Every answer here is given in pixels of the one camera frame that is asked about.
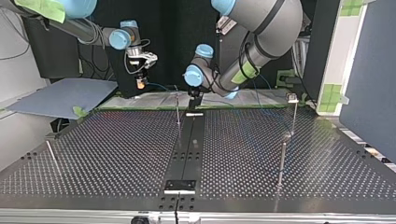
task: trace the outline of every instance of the vertical metal post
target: vertical metal post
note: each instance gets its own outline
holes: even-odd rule
[[[50,141],[46,141],[46,143],[47,143],[47,146],[49,147],[49,152],[50,152],[50,155],[51,155],[52,159],[54,161],[57,161],[56,157],[55,157],[55,154],[53,153],[52,146],[50,145]]]
[[[52,146],[50,145],[50,141],[46,141],[46,143],[47,143],[47,146],[49,147],[50,155],[51,155],[53,161],[55,162],[56,169],[58,170],[59,175],[62,176],[62,172],[61,172],[61,169],[58,164],[58,159],[55,157],[55,154],[53,153]]]
[[[280,157],[280,169],[279,169],[279,180],[277,186],[282,188],[283,172],[285,169],[285,159],[286,159],[286,143],[282,144],[282,152]]]
[[[294,108],[293,126],[291,128],[291,136],[294,135],[294,127],[295,127],[295,124],[296,124],[296,117],[297,117],[297,108],[298,108],[298,103],[296,103],[295,108]]]
[[[295,128],[295,124],[296,124],[296,119],[297,119],[297,108],[298,108],[299,100],[298,100],[298,97],[297,97],[297,95],[295,93],[290,93],[286,97],[287,97],[287,100],[288,100],[289,104],[294,104],[293,124],[292,124],[292,127],[291,127],[291,133],[290,133],[291,136],[293,136],[294,135],[294,128]]]

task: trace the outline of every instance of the wire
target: wire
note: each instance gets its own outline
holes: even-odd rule
[[[261,102],[260,97],[259,97],[259,91],[258,91],[257,86],[256,86],[256,81],[254,81],[254,80],[253,80],[253,86],[254,86],[254,89],[255,89],[255,91],[256,91],[256,97],[257,97],[257,101],[259,102],[259,106],[260,106],[261,112],[262,112],[264,115],[268,115],[268,116],[271,116],[271,117],[274,117],[274,118],[282,119],[282,124],[283,124],[283,125],[285,126],[285,128],[288,130],[290,136],[292,136],[291,130],[289,129],[288,125],[285,123],[285,120],[284,120],[282,117],[277,116],[277,115],[275,115],[275,114],[273,114],[273,113],[271,113],[271,112],[266,113],[266,111],[264,111],[264,108],[262,107],[262,102]]]
[[[297,77],[301,80],[301,84],[303,85],[303,88],[304,88],[306,94],[308,95],[308,98],[312,101],[312,104],[314,104],[315,109],[317,109],[317,108],[318,108],[318,105],[317,105],[317,103],[314,101],[314,99],[311,97],[311,94],[309,94],[309,91],[308,91],[308,89],[306,88],[306,86],[305,86],[305,84],[304,84],[303,77],[301,76],[300,71],[298,70],[298,66],[297,66],[296,59],[295,59],[295,57],[294,57],[294,51],[293,51],[293,49],[291,50],[291,58],[292,58],[292,60],[293,60],[294,66],[296,67],[296,74],[297,74]]]
[[[234,105],[229,104],[229,103],[225,103],[225,102],[222,102],[222,101],[213,101],[213,100],[205,100],[205,101],[212,102],[212,103],[220,103],[220,104],[229,105],[230,107],[232,107],[233,109],[235,109],[235,106],[234,106]]]
[[[165,91],[171,91],[171,90],[169,90],[168,88],[166,88],[165,86],[163,86],[163,85],[161,85],[161,84],[158,84],[158,83],[149,82],[147,85],[150,85],[150,86],[157,86],[157,87],[160,87],[160,88],[164,89]]]
[[[102,27],[100,27],[98,24],[88,20],[88,19],[83,19],[85,22],[87,22],[93,29],[93,39],[91,41],[83,41],[83,40],[79,40],[82,44],[85,45],[91,45],[94,44],[98,39],[101,42],[102,48],[105,49],[106,48],[106,41],[105,41],[105,35],[103,34],[102,31]]]
[[[0,58],[0,61],[5,61],[5,60],[11,60],[11,59],[19,58],[19,57],[23,56],[24,54],[26,54],[27,51],[29,51],[29,48],[30,48],[30,45],[27,46],[27,48],[26,48],[26,50],[24,52],[22,52],[20,54],[17,54],[17,55],[14,55],[14,56],[11,56],[11,57]]]
[[[11,19],[9,18],[9,16],[7,15],[7,13],[0,7],[0,14],[1,16],[6,20],[6,22],[8,23],[8,25],[27,43],[29,44],[29,40],[27,39],[27,34],[24,31],[24,26],[23,26],[23,22],[21,20],[21,17],[19,17],[16,13],[14,13],[14,16],[18,19],[18,21],[20,22],[20,26],[21,26],[21,30],[23,32],[23,34],[21,34],[21,32],[18,30],[18,28],[14,25],[14,23],[11,21]]]
[[[95,47],[92,46],[92,50],[91,50],[91,59],[92,59],[92,64],[93,66],[99,71],[99,72],[108,72],[110,70],[110,60],[107,58],[107,67],[106,69],[100,69],[99,66],[96,64],[95,59],[94,59],[94,53],[95,51]]]
[[[137,73],[139,73],[140,71],[142,71],[143,68],[145,68],[145,65],[142,65],[142,66],[140,66],[140,68],[138,68],[136,71],[131,72],[131,71],[129,70],[128,64],[127,64],[127,55],[128,55],[128,53],[125,51],[124,66],[125,66],[125,70],[127,71],[127,73],[128,73],[129,75],[137,74]]]
[[[19,57],[23,56],[24,54],[26,54],[29,51],[29,49],[30,49],[30,43],[29,43],[29,41],[27,39],[27,35],[26,35],[25,31],[24,31],[22,20],[17,14],[14,13],[14,15],[17,17],[17,19],[20,22],[23,34],[20,33],[18,28],[14,25],[14,23],[11,21],[11,19],[8,17],[6,12],[1,7],[0,7],[0,15],[6,20],[6,22],[9,25],[9,27],[12,28],[21,37],[21,39],[24,40],[28,44],[26,49],[22,53],[16,54],[14,56],[6,57],[6,58],[0,58],[0,61],[5,61],[5,60],[11,60],[11,59],[19,58]]]
[[[259,77],[262,78],[262,80],[264,80],[265,83],[267,83],[268,89],[271,90],[272,88],[271,88],[271,85],[270,85],[270,83],[268,82],[268,80],[267,80],[262,74],[259,74]]]
[[[111,78],[113,78],[114,77],[114,73],[113,74],[111,74],[111,76],[107,79],[107,81],[109,81]]]
[[[144,45],[140,44],[140,45],[138,45],[138,47],[145,48],[145,47],[147,47],[148,45],[151,44],[151,40],[150,39],[142,39],[142,40],[140,40],[140,42],[143,42],[143,41],[146,41],[147,43],[144,44]]]

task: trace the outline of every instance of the green tape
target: green tape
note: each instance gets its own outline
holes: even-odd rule
[[[359,16],[361,8],[363,7],[363,0],[345,0],[341,8],[342,17]]]
[[[83,110],[80,106],[73,106],[73,112],[79,118],[84,118],[84,117],[87,117],[89,115],[89,112]]]
[[[256,70],[249,62],[246,62],[244,64],[243,68],[244,68],[244,72],[247,75],[247,77],[249,77],[249,78],[256,77]],[[236,85],[240,85],[240,84],[244,83],[246,80],[248,80],[248,79],[244,76],[244,74],[242,74],[242,71],[239,71],[233,77],[233,80],[231,80],[231,82],[233,82]]]
[[[286,87],[286,88],[293,88],[293,84],[286,84],[286,82],[281,81],[282,77],[295,77],[294,69],[290,70],[281,70],[277,72],[277,79],[276,79],[276,86],[279,87]]]
[[[66,18],[64,5],[56,0],[15,0],[15,4],[60,23],[64,23]]]
[[[337,105],[341,102],[341,89],[341,85],[325,84],[318,111],[334,113]]]

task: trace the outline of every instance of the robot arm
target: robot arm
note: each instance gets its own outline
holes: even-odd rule
[[[245,45],[222,75],[210,68],[214,50],[200,45],[184,78],[192,87],[203,86],[232,99],[241,84],[258,75],[258,69],[290,49],[301,30],[303,8],[300,0],[212,0],[212,6],[247,28],[253,44]]]
[[[153,53],[143,51],[143,47],[146,45],[142,45],[136,21],[122,21],[120,29],[101,28],[93,22],[83,19],[93,13],[97,0],[54,1],[64,4],[66,13],[64,23],[43,19],[36,12],[17,6],[14,0],[0,0],[0,7],[14,11],[23,17],[43,19],[43,25],[45,25],[46,29],[49,29],[50,26],[56,27],[76,37],[82,44],[111,46],[114,49],[125,50],[126,56],[128,56],[125,57],[127,71],[136,77],[138,84],[146,79],[146,70],[157,62],[158,57]],[[135,71],[129,71],[128,66],[132,66]]]

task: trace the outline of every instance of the black cable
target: black cable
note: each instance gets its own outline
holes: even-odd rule
[[[87,65],[91,68],[92,73],[91,73],[91,75],[90,75],[90,78],[94,78],[94,76],[97,75],[97,76],[99,76],[99,78],[101,78],[101,79],[106,79],[106,77],[102,77],[102,76],[96,71],[95,65],[94,65],[92,62],[88,61],[87,59],[84,58],[84,56],[82,56],[79,43],[78,43],[78,57],[81,59],[82,62],[84,62],[85,64],[87,64]]]
[[[99,66],[96,64],[96,61],[94,59],[94,55],[95,55],[94,50],[95,50],[95,47],[92,46],[91,60],[92,60],[93,66],[96,68],[96,70],[98,70],[99,72],[107,72],[108,70],[110,70],[110,60],[108,58],[107,58],[107,67],[106,67],[106,69],[100,69],[99,68]]]
[[[298,70],[297,62],[296,62],[296,59],[295,59],[295,57],[294,57],[293,51],[291,51],[291,58],[292,58],[292,60],[293,60],[294,66],[296,67],[297,77],[301,80],[301,84],[303,85],[303,88],[304,88],[306,94],[308,95],[308,98],[309,98],[309,99],[312,101],[312,103],[314,104],[315,109],[317,109],[317,108],[318,108],[318,105],[317,105],[317,103],[314,101],[314,99],[311,97],[311,94],[309,94],[309,91],[308,91],[308,89],[306,88],[306,86],[305,86],[305,84],[304,84],[304,80],[303,80],[303,78],[302,78],[302,76],[301,76],[301,74],[300,74],[300,71]]]
[[[27,53],[27,51],[29,51],[29,48],[30,48],[30,44],[27,46],[27,48],[26,48],[26,50],[24,52],[22,52],[20,54],[17,54],[17,55],[14,55],[14,56],[11,56],[11,57],[1,58],[0,61],[5,61],[5,60],[11,60],[11,59],[19,58],[19,57],[25,55]]]

